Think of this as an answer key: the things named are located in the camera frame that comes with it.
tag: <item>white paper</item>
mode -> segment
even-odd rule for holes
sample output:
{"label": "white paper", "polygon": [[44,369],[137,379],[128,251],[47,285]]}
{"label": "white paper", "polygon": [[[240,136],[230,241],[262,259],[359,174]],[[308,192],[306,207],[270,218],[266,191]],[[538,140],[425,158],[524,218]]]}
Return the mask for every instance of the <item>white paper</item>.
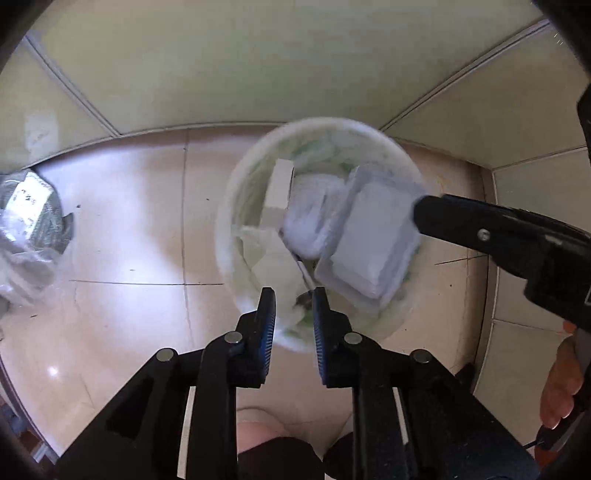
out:
{"label": "white paper", "polygon": [[22,233],[25,238],[31,237],[43,211],[43,206],[52,191],[53,189],[47,182],[35,173],[29,172],[12,193],[4,215],[9,214],[13,218],[22,220],[24,224]]}

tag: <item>white styrofoam block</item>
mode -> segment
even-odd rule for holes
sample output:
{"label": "white styrofoam block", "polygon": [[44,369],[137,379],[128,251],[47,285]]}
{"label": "white styrofoam block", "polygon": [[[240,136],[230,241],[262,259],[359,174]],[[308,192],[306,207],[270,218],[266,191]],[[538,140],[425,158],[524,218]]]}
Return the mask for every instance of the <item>white styrofoam block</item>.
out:
{"label": "white styrofoam block", "polygon": [[294,176],[294,163],[279,158],[269,179],[265,202],[261,212],[261,228],[280,230],[283,218],[290,204],[291,181]]}

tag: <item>plastic bag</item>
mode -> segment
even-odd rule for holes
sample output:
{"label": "plastic bag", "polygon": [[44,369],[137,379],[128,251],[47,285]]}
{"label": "plastic bag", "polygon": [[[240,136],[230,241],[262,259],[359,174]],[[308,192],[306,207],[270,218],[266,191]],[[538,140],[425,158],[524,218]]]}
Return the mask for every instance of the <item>plastic bag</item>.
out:
{"label": "plastic bag", "polygon": [[73,235],[55,189],[32,170],[0,183],[0,296],[32,305],[51,285]]}

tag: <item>beige wall tile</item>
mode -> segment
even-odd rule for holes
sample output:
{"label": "beige wall tile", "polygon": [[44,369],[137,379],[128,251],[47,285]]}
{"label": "beige wall tile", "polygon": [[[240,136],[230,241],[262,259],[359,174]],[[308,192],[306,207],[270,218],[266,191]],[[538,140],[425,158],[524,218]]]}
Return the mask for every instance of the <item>beige wall tile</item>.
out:
{"label": "beige wall tile", "polygon": [[525,283],[525,279],[514,277],[510,273],[500,270],[495,318],[519,325],[562,332],[564,322],[562,318],[538,307],[525,298],[523,295]]}
{"label": "beige wall tile", "polygon": [[541,426],[540,396],[564,338],[507,322],[493,324],[474,395],[521,443],[535,440]]}
{"label": "beige wall tile", "polygon": [[591,232],[587,151],[503,168],[494,175],[499,205],[541,213]]}
{"label": "beige wall tile", "polygon": [[0,118],[1,173],[109,136],[22,44],[0,74]]}
{"label": "beige wall tile", "polygon": [[527,0],[59,0],[34,30],[121,132],[327,115],[381,127],[539,17]]}
{"label": "beige wall tile", "polygon": [[[494,172],[498,202],[591,231],[591,166],[587,152],[515,165]],[[525,280],[499,273],[495,318],[562,331],[562,320],[523,295]]]}
{"label": "beige wall tile", "polygon": [[588,83],[567,44],[549,28],[465,76],[387,133],[500,167],[583,145],[576,102]]}

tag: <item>plastic package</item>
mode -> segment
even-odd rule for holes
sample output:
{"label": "plastic package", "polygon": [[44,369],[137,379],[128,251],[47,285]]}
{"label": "plastic package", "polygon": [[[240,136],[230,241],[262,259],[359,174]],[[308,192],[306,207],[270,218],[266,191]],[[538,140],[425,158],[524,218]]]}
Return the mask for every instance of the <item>plastic package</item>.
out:
{"label": "plastic package", "polygon": [[239,237],[244,260],[259,289],[272,287],[275,290],[275,329],[293,327],[304,316],[303,308],[296,305],[296,298],[308,290],[296,260],[273,229],[243,226]]}
{"label": "plastic package", "polygon": [[308,173],[294,178],[282,227],[292,252],[308,260],[320,258],[345,196],[345,181],[335,175]]}
{"label": "plastic package", "polygon": [[2,178],[0,209],[0,296],[30,306],[55,280],[73,214],[62,217],[55,189],[28,169]]}
{"label": "plastic package", "polygon": [[360,310],[377,314],[392,300],[419,245],[412,211],[425,194],[420,184],[358,167],[314,272],[316,280]]}

